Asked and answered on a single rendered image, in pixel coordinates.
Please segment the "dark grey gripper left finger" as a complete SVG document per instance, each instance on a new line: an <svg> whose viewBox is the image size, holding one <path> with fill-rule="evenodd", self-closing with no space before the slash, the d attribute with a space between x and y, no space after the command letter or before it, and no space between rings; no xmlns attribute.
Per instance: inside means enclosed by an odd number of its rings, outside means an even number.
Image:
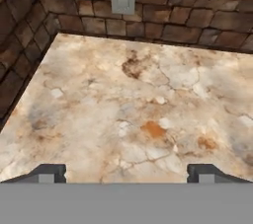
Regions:
<svg viewBox="0 0 253 224"><path fill-rule="evenodd" d="M27 174L3 181L3 184L65 184L64 164L40 164Z"/></svg>

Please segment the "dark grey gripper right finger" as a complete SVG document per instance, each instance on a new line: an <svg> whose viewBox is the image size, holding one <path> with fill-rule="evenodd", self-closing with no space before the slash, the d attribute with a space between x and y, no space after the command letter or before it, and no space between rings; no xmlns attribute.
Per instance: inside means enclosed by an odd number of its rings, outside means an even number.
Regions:
<svg viewBox="0 0 253 224"><path fill-rule="evenodd" d="M195 184L247 183L247 180L226 174L213 164L189 164L187 166L187 173L188 173L187 183L195 183Z"/></svg>

